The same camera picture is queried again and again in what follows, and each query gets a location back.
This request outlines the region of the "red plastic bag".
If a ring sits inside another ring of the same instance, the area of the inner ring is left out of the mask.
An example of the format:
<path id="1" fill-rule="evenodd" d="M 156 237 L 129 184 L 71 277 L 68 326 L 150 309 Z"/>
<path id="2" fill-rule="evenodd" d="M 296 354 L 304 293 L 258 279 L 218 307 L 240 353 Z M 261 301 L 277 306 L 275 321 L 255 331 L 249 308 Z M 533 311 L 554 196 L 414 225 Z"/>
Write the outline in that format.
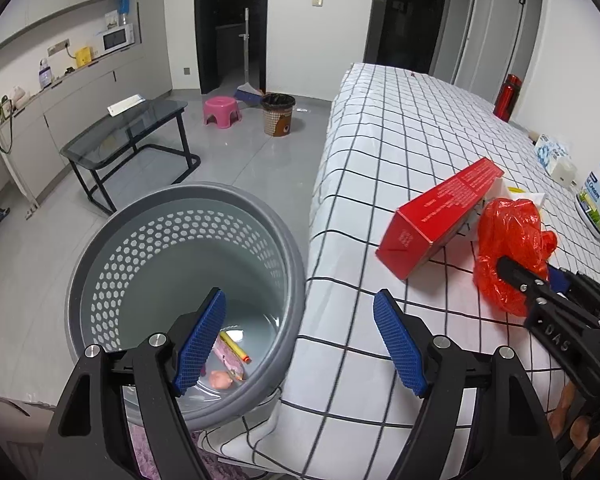
<path id="1" fill-rule="evenodd" d="M 539 278 L 548 278 L 548 259 L 556 250 L 555 232 L 543 230 L 539 209 L 528 198 L 494 198 L 478 222 L 478 255 L 474 283 L 494 308 L 524 318 L 527 307 L 519 289 L 498 277 L 496 264 L 501 257 L 520 263 Z"/>

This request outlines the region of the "pink rubber pig toy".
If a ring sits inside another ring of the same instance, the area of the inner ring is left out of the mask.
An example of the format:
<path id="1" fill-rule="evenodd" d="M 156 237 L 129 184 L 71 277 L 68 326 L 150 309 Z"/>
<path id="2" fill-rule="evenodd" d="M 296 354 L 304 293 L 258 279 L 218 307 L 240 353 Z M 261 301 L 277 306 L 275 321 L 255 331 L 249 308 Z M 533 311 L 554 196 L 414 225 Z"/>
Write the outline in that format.
<path id="1" fill-rule="evenodd" d="M 224 391 L 234 384 L 234 379 L 229 372 L 212 370 L 209 374 L 209 384 L 214 390 Z"/>

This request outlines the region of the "red toothpaste box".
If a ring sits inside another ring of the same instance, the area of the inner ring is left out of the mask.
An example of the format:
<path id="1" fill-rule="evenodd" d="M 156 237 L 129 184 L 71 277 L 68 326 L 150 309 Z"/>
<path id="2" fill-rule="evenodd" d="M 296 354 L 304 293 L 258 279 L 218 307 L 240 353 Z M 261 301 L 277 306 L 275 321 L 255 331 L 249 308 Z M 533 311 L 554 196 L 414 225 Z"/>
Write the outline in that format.
<path id="1" fill-rule="evenodd" d="M 376 250 L 379 261 L 396 278 L 406 280 L 464 226 L 503 174 L 483 157 L 400 206 Z"/>

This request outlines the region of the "pink snack wrapper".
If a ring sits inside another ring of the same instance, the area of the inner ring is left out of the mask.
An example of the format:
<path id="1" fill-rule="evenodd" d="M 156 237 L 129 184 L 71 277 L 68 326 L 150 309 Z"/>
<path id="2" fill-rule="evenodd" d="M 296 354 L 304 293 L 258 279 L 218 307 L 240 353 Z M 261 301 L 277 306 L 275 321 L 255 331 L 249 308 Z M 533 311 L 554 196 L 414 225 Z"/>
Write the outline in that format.
<path id="1" fill-rule="evenodd" d="M 237 380 L 238 382 L 242 382 L 245 379 L 245 371 L 244 367 L 242 366 L 242 360 L 238 358 L 238 355 L 220 336 L 216 337 L 212 351 L 223 364 L 231 378 Z"/>

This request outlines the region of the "yellow marker pen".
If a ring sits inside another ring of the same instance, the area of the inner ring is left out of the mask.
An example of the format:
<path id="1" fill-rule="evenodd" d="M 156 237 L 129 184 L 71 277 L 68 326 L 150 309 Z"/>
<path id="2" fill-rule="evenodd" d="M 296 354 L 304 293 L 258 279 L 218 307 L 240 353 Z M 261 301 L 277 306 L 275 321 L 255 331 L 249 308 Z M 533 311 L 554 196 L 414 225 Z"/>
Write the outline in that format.
<path id="1" fill-rule="evenodd" d="M 230 348 L 230 350 L 232 350 L 236 354 L 236 356 L 238 356 L 238 358 L 242 360 L 242 362 L 247 364 L 251 362 L 250 356 L 248 356 L 248 354 L 244 350 L 242 350 L 242 348 L 240 348 L 232 338 L 230 338 L 230 335 L 227 332 L 221 330 L 220 337 L 222 341 L 225 342 L 227 347 Z"/>

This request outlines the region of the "grey perforated laundry basket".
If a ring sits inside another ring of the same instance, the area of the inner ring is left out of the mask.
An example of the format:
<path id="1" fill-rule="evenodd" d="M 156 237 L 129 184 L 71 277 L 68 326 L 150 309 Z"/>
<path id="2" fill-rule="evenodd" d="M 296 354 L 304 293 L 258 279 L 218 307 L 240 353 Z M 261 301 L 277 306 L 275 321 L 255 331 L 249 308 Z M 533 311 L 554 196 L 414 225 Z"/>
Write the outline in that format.
<path id="1" fill-rule="evenodd" d="M 186 426 L 242 417 L 283 382 L 306 304 L 294 237 L 265 202 L 217 183 L 175 185 L 118 211 L 84 249 L 66 299 L 73 359 L 90 344 L 134 348 L 196 311 L 212 288 L 224 330 L 250 356 L 244 379 L 220 391 L 201 377 L 178 399 Z"/>

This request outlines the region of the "blue white tissue pack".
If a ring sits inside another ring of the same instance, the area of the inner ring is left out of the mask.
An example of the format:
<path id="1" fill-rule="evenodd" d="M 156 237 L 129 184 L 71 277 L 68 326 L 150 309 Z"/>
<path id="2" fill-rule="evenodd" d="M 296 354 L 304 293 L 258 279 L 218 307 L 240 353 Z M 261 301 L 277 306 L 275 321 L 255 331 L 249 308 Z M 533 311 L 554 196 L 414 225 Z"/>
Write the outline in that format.
<path id="1" fill-rule="evenodd" d="M 572 188 L 577 168 L 568 150 L 545 134 L 539 135 L 534 146 L 536 159 L 546 174 L 563 188 Z"/>

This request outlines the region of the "red thermos bottle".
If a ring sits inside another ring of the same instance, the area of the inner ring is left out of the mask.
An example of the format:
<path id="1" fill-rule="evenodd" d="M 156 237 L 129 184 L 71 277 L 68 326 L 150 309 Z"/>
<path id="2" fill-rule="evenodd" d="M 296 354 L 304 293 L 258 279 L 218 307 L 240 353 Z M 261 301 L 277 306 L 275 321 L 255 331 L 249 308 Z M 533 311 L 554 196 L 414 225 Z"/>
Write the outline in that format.
<path id="1" fill-rule="evenodd" d="M 493 114 L 503 122 L 509 122 L 520 95 L 522 81 L 514 74 L 508 74 L 494 103 Z"/>

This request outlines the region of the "white black checked bed cover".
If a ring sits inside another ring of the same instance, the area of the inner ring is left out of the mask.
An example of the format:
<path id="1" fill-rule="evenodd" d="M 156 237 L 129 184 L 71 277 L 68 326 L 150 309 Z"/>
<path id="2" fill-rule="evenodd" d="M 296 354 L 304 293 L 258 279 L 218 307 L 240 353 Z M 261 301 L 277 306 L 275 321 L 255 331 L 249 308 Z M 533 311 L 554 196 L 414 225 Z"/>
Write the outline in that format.
<path id="1" fill-rule="evenodd" d="M 483 157 L 508 184 L 544 194 L 542 221 L 558 238 L 554 266 L 600 282 L 600 242 L 571 193 L 541 170 L 528 136 L 496 119 L 484 99 L 439 79 L 354 64 L 332 101 L 312 193 L 306 312 L 288 374 L 270 400 L 201 434 L 204 450 L 301 479 L 386 478 L 420 402 L 402 386 L 375 325 L 379 289 L 464 349 L 513 347 L 543 408 L 556 408 L 565 374 L 520 318 L 479 295 L 471 226 L 406 280 L 376 255 L 400 206 Z"/>

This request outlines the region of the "black glass coffee table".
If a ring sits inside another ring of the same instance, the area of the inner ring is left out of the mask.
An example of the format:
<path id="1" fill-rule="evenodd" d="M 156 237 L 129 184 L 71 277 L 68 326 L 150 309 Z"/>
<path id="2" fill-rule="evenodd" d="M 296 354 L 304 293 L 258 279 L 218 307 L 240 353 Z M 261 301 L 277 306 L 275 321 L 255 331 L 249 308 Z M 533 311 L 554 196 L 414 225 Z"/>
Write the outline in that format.
<path id="1" fill-rule="evenodd" d="M 190 176 L 201 165 L 201 158 L 189 148 L 183 120 L 186 107 L 183 101 L 165 98 L 144 101 L 117 116 L 99 119 L 69 141 L 60 154 L 68 160 L 87 200 L 105 214 L 114 214 L 117 207 L 105 183 L 144 151 L 185 160 L 186 169 L 174 180 L 176 184 Z M 178 126 L 179 148 L 145 141 L 169 122 Z"/>

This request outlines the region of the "pink plastic stool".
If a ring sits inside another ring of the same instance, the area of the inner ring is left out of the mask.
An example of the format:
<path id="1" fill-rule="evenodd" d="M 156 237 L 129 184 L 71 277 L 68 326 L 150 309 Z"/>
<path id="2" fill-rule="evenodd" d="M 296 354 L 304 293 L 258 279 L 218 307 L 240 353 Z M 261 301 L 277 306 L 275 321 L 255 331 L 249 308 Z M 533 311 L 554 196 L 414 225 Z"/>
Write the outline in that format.
<path id="1" fill-rule="evenodd" d="M 204 101 L 202 112 L 206 125 L 214 122 L 220 129 L 228 129 L 242 120 L 238 101 L 231 96 L 215 96 Z"/>

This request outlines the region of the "brown patterned waste bin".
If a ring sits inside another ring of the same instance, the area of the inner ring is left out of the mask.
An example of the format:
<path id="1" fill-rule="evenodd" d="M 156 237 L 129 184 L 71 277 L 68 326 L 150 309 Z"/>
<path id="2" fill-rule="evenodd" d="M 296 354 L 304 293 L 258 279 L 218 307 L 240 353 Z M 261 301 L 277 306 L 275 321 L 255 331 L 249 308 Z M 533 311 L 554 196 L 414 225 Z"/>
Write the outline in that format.
<path id="1" fill-rule="evenodd" d="M 267 93 L 261 100 L 264 132 L 269 136 L 286 136 L 291 130 L 296 99 L 289 94 Z"/>

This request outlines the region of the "broom with blue dustpan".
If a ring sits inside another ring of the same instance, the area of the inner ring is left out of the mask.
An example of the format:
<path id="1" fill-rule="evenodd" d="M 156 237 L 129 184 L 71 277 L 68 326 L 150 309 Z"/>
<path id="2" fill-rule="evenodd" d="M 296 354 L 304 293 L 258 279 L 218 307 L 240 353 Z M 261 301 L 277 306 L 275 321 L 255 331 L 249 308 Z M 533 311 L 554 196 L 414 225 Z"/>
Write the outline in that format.
<path id="1" fill-rule="evenodd" d="M 248 106 L 260 106 L 263 93 L 253 87 L 250 82 L 250 61 L 249 61 L 249 9 L 245 8 L 245 30 L 242 33 L 242 58 L 244 59 L 244 82 L 240 84 L 234 93 L 234 98 L 246 103 Z"/>

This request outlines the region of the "grey kitchen cabinet counter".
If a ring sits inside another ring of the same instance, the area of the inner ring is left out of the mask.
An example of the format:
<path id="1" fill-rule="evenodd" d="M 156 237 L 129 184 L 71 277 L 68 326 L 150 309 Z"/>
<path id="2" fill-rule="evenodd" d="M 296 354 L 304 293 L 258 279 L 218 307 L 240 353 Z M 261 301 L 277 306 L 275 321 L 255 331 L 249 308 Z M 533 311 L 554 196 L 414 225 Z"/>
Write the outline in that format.
<path id="1" fill-rule="evenodd" d="M 17 188 L 34 202 L 65 170 L 61 148 L 133 94 L 152 99 L 172 88 L 163 0 L 132 0 L 131 47 L 99 56 L 97 36 L 114 0 L 95 0 L 35 26 L 0 47 L 0 152 Z M 74 52 L 91 47 L 77 68 Z M 42 90 L 38 63 L 53 83 Z"/>

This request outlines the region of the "yellow container on counter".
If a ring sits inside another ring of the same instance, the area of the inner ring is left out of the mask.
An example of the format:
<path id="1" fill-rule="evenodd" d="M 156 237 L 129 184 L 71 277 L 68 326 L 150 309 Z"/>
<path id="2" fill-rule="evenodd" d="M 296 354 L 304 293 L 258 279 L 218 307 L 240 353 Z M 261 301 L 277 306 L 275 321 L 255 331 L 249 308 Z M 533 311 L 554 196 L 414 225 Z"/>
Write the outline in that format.
<path id="1" fill-rule="evenodd" d="M 81 68 L 91 64 L 93 61 L 93 53 L 91 47 L 83 47 L 74 52 L 74 59 L 76 60 L 76 67 Z"/>

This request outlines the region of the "white microwave oven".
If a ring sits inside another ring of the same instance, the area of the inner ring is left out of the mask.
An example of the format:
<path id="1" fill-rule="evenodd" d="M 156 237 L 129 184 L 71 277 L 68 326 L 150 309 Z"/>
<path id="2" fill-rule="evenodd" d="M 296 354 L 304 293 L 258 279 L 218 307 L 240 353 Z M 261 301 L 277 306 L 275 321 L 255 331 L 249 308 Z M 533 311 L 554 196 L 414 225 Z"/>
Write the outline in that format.
<path id="1" fill-rule="evenodd" d="M 97 36 L 99 56 L 131 47 L 134 42 L 135 34 L 132 23 L 104 30 Z"/>

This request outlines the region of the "clear purple-label bottle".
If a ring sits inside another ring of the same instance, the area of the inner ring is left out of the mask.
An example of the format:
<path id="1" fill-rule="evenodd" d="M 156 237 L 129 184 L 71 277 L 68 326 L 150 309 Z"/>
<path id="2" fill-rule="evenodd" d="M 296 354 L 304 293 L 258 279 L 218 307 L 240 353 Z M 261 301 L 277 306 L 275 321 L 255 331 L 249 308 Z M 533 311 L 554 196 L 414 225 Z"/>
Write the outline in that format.
<path id="1" fill-rule="evenodd" d="M 38 83 L 42 90 L 49 87 L 54 80 L 52 69 L 47 58 L 41 58 L 38 63 Z"/>

